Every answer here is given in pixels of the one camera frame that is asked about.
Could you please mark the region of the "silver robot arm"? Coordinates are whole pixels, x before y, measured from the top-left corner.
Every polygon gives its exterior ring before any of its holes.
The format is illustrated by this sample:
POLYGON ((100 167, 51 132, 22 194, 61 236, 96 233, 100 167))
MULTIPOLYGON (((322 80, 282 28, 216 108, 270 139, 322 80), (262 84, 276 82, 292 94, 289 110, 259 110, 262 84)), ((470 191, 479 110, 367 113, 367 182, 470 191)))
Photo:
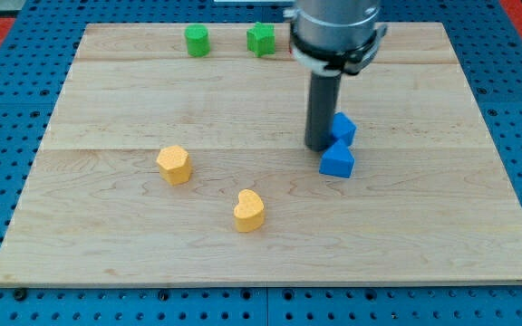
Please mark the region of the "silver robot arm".
POLYGON ((375 58, 387 24, 379 0, 295 0, 283 11, 293 57, 317 75, 357 75, 375 58))

